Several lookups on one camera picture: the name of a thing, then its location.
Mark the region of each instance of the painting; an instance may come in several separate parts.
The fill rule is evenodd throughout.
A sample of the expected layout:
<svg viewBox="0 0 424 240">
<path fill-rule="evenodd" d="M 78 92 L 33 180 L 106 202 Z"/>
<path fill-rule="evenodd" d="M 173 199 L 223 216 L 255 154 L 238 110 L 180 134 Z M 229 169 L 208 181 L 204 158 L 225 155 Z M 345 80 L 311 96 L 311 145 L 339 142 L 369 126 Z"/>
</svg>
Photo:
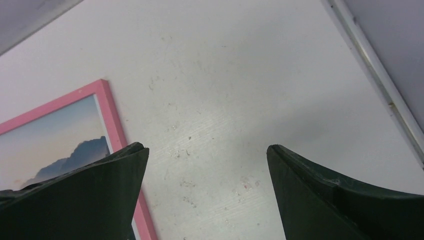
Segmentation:
<svg viewBox="0 0 424 240">
<path fill-rule="evenodd" d="M 109 84 L 97 80 L 0 124 L 0 190 L 20 190 L 125 147 Z M 156 240 L 140 192 L 129 240 Z"/>
</svg>

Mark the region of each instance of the dark green object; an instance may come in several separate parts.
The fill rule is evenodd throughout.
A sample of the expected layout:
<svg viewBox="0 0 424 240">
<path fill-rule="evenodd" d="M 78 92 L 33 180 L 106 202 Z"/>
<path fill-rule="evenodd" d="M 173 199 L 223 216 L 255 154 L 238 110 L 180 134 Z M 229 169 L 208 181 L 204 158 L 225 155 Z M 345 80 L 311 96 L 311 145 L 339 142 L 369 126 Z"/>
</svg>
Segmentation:
<svg viewBox="0 0 424 240">
<path fill-rule="evenodd" d="M 424 240 L 424 196 L 355 180 L 281 145 L 266 155 L 287 240 Z"/>
<path fill-rule="evenodd" d="M 0 239 L 126 240 L 148 158 L 136 142 L 56 178 L 0 191 Z"/>
</svg>

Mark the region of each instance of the mountain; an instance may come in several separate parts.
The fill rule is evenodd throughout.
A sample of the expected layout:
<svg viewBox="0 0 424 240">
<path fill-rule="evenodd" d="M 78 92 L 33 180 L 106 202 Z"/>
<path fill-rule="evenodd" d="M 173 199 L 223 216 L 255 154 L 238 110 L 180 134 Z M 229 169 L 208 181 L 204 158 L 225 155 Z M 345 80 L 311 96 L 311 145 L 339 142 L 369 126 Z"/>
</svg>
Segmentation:
<svg viewBox="0 0 424 240">
<path fill-rule="evenodd" d="M 75 150 L 69 157 L 61 158 L 52 164 L 41 168 L 34 178 L 27 180 L 21 187 L 24 188 L 31 184 L 55 178 L 109 155 L 110 152 L 105 136 L 83 141 L 76 146 Z"/>
</svg>

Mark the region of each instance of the white wall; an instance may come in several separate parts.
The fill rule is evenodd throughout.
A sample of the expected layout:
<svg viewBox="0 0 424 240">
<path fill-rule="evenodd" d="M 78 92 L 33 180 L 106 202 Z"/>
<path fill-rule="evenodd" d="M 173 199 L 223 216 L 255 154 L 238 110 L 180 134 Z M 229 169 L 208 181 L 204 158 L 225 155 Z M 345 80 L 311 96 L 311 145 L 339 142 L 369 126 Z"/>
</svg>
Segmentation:
<svg viewBox="0 0 424 240">
<path fill-rule="evenodd" d="M 99 78 L 128 141 L 151 148 L 143 189 L 161 239 L 282 239 L 265 155 L 275 143 L 424 194 L 321 2 L 83 1 L 0 57 L 0 122 Z"/>
</svg>

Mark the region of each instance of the metal trim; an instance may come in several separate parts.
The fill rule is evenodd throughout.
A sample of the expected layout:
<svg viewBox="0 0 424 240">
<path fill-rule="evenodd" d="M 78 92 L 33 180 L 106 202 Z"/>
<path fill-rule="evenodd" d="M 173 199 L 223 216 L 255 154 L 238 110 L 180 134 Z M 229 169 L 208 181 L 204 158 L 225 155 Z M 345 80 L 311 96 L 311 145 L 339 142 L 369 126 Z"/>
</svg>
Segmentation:
<svg viewBox="0 0 424 240">
<path fill-rule="evenodd" d="M 410 141 L 419 158 L 421 168 L 424 167 L 424 133 L 412 115 L 376 52 L 357 25 L 355 17 L 342 0 L 327 0 L 342 27 L 346 31 L 357 52 L 369 70 L 387 105 L 396 116 L 400 127 Z"/>
</svg>

